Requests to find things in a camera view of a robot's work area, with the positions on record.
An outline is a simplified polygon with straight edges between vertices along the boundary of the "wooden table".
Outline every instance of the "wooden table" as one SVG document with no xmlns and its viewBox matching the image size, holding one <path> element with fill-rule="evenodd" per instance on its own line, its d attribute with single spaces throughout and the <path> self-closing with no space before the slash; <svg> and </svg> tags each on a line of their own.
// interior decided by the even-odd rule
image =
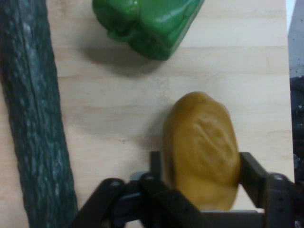
<svg viewBox="0 0 304 228">
<path fill-rule="evenodd" d="M 90 0 L 48 0 L 48 9 L 80 207 L 102 179 L 148 169 L 168 109 L 196 90 L 228 108 L 240 151 L 293 178 L 284 0 L 206 0 L 162 63 L 110 40 Z M 0 224 L 26 228 L 2 96 L 0 110 Z M 242 189 L 234 208 L 253 208 Z"/>
</svg>

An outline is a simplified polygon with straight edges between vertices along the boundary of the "green bell pepper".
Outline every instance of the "green bell pepper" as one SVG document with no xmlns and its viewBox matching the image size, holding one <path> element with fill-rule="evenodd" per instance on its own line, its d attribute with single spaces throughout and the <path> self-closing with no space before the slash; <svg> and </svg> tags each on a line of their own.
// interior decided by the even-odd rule
<svg viewBox="0 0 304 228">
<path fill-rule="evenodd" d="M 167 60 L 185 37 L 204 0 L 93 0 L 108 36 L 150 59 Z"/>
</svg>

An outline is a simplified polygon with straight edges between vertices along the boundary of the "light wood cutting board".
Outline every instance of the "light wood cutting board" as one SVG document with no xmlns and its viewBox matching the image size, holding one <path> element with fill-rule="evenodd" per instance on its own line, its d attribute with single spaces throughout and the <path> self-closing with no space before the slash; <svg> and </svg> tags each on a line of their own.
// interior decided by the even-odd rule
<svg viewBox="0 0 304 228">
<path fill-rule="evenodd" d="M 166 62 L 110 40 L 90 0 L 47 3 L 80 207 L 103 179 L 147 170 L 168 110 L 197 90 L 228 108 L 240 151 L 293 179 L 284 0 L 205 0 Z M 0 226 L 26 228 L 2 96 L 0 140 Z M 252 208 L 240 189 L 234 209 Z"/>
</svg>

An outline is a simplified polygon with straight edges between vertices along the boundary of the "cucumber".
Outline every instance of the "cucumber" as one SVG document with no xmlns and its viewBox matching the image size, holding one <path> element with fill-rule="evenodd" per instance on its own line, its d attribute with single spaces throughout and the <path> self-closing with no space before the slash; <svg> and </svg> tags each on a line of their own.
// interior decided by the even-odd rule
<svg viewBox="0 0 304 228">
<path fill-rule="evenodd" d="M 45 0 L 0 4 L 1 83 L 31 228 L 65 228 L 77 200 Z"/>
</svg>

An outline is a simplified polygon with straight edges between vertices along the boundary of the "screw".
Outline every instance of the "screw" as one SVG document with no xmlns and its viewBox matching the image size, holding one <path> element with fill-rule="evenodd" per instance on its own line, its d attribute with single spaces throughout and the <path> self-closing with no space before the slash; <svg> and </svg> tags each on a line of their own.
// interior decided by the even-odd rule
<svg viewBox="0 0 304 228">
<path fill-rule="evenodd" d="M 153 176 L 151 176 L 151 175 L 148 175 L 148 176 L 145 176 L 145 179 L 146 179 L 146 180 L 148 180 L 148 181 L 151 181 L 151 180 L 153 180 L 153 179 L 154 179 L 154 177 L 153 177 Z"/>
<path fill-rule="evenodd" d="M 274 178 L 279 181 L 283 180 L 283 178 L 280 175 L 274 175 Z"/>
<path fill-rule="evenodd" d="M 112 186 L 112 187 L 117 187 L 117 186 L 119 186 L 119 185 L 120 185 L 120 182 L 117 181 L 117 180 L 114 180 L 114 181 L 112 181 L 112 183 L 111 183 L 111 186 Z"/>
</svg>

